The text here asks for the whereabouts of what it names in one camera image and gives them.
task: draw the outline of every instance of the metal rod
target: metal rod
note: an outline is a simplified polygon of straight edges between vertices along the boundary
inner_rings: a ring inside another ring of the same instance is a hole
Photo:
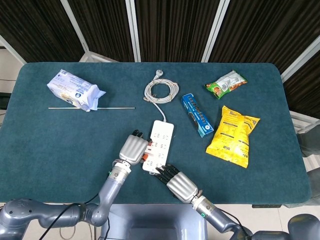
[[[48,109],[81,109],[80,107],[48,107]],[[98,107],[99,110],[120,110],[120,109],[136,109],[135,106],[130,107]]]

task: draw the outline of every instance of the green tablecloth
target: green tablecloth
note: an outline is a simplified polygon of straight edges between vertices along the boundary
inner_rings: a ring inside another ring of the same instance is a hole
[[[65,69],[107,93],[100,107],[136,110],[49,110],[71,107],[46,84]],[[29,63],[21,69],[0,129],[0,201],[32,198],[44,202],[83,202],[103,185],[112,162],[135,129],[151,131],[162,116],[143,100],[157,69],[177,82],[176,98],[160,107],[174,133],[167,162],[193,180],[217,204],[284,204],[306,201],[310,186],[291,121],[280,74],[269,63]],[[204,84],[236,70],[248,83],[220,100]],[[163,97],[167,87],[156,86]],[[214,129],[223,105],[261,118],[249,137],[249,165],[242,168],[205,153],[213,134],[200,138],[181,104],[193,93]],[[115,203],[179,203],[139,165]]]

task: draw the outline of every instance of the plastic bag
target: plastic bag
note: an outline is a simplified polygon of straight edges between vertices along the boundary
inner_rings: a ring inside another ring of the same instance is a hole
[[[217,81],[206,84],[205,88],[220,99],[223,95],[230,93],[247,82],[248,81],[244,77],[238,74],[235,70],[232,70],[228,74],[220,77]]]
[[[206,153],[247,168],[249,164],[249,134],[260,118],[243,116],[226,106],[222,119]]]
[[[53,94],[86,112],[97,110],[98,99],[106,92],[97,85],[61,69],[47,84]]]

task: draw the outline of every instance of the black curtain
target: black curtain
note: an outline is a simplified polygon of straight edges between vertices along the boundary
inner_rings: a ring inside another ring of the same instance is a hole
[[[27,62],[78,62],[84,54],[60,0],[0,1],[0,35]]]
[[[134,62],[125,0],[68,0],[89,50]]]
[[[284,82],[290,110],[320,119],[320,51]]]
[[[209,62],[268,62],[282,73],[319,35],[319,0],[231,0]]]
[[[142,62],[200,62],[219,0],[136,0]]]

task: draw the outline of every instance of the white power strip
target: white power strip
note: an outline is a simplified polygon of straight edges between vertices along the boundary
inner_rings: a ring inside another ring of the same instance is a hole
[[[166,165],[174,125],[168,122],[155,120],[151,131],[152,143],[145,149],[145,154],[148,155],[143,163],[142,169],[150,174],[159,174],[156,168]]]

